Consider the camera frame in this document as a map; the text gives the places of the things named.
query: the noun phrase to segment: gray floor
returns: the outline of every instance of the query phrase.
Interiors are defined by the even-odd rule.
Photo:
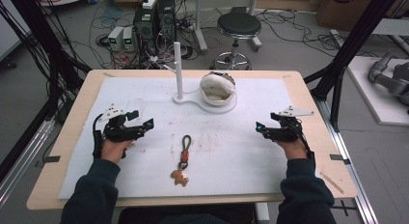
[[[97,29],[103,21],[101,16],[112,15],[119,17],[118,25],[124,25],[132,20],[133,8],[126,5],[116,6],[112,0],[99,0],[97,5],[88,5],[86,2],[78,2],[58,8],[62,23],[66,28],[70,39],[74,41],[75,50],[93,69],[101,69],[93,52],[86,45],[90,44],[101,55],[104,62],[109,62],[108,52],[95,45],[95,38],[100,34],[109,33],[109,29]],[[214,27],[214,20],[218,12],[215,10],[203,12],[203,20],[211,17],[204,27]],[[314,14],[296,14],[295,22],[311,29],[308,36],[315,39],[318,35],[328,35],[329,30],[316,26]],[[303,31],[297,30],[292,24],[272,24],[273,30],[263,24],[259,39],[263,47],[259,52],[246,43],[240,43],[240,52],[247,55],[253,64],[253,70],[297,70],[303,76],[310,75],[327,66],[332,56],[306,46],[302,42],[289,42],[281,40],[277,35],[294,41],[301,41]],[[348,33],[341,32],[343,37]],[[213,29],[204,29],[204,38],[208,45],[208,52],[200,55],[196,60],[183,61],[184,69],[202,70],[208,69],[214,58],[231,48],[232,40],[224,37]],[[310,42],[310,45],[320,48],[330,55],[335,55],[337,50],[325,50],[320,43]],[[392,49],[399,58],[408,56],[393,43],[387,42],[378,36],[372,36],[363,47],[364,51],[372,52],[378,56]],[[2,106],[0,112],[0,160],[13,147],[19,136],[30,124],[34,116],[46,101],[45,79],[35,67],[29,53],[20,47],[13,54],[17,62],[16,69],[0,70],[0,97]],[[60,210],[33,211],[27,210],[26,201],[41,172],[35,163],[41,159],[60,126],[43,146],[41,152],[34,160],[32,166],[24,174],[14,193],[7,203],[0,209],[2,223],[58,223]],[[379,125],[363,97],[354,85],[348,73],[345,74],[340,109],[340,129],[342,138],[349,150],[351,159],[356,167],[361,182],[367,192],[368,198],[376,213],[379,223],[409,223],[409,174],[405,171],[409,168],[409,135],[408,127],[404,126],[381,126]],[[347,206],[353,207],[351,200],[344,201]],[[269,203],[270,223],[275,223],[278,203]],[[117,222],[121,209],[116,209],[113,223]],[[343,210],[333,210],[338,223],[361,223],[359,213],[349,210],[345,215]]]

